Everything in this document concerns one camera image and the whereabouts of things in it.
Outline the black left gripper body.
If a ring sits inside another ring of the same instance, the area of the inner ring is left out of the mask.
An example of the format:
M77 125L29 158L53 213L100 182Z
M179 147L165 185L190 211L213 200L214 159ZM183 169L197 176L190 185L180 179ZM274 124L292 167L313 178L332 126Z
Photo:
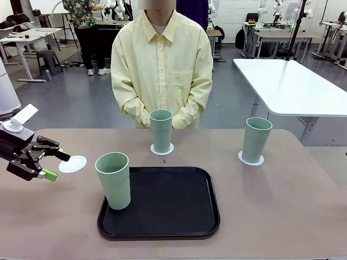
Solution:
M18 133L1 130L1 158L11 160L14 153L25 148L33 139L33 131L23 129Z

